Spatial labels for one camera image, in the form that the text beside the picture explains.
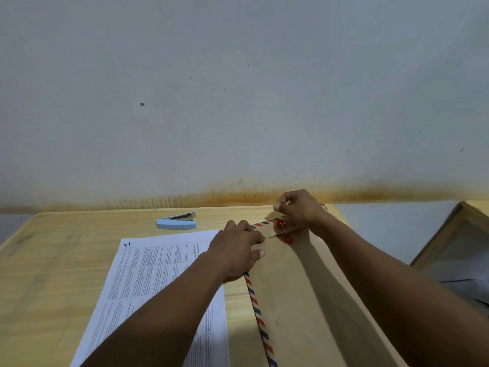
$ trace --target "rust stain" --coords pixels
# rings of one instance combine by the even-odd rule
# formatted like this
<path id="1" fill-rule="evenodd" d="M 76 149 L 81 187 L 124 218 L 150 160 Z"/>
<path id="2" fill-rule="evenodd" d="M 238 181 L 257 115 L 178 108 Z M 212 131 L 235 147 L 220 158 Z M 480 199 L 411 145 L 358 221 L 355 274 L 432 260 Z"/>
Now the rust stain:
<path id="1" fill-rule="evenodd" d="M 457 185 L 436 185 L 432 187 L 372 185 L 364 188 L 339 187 L 334 189 L 305 185 L 303 188 L 309 190 L 318 201 L 323 203 L 465 200 L 487 196 L 483 190 L 467 190 Z M 294 189 L 298 189 L 297 186 L 241 189 L 239 185 L 234 185 L 234 187 L 227 186 L 219 190 L 185 196 L 108 200 L 97 204 L 53 203 L 40 206 L 5 206 L 0 207 L 0 213 L 268 205 L 273 204 L 284 191 Z"/>

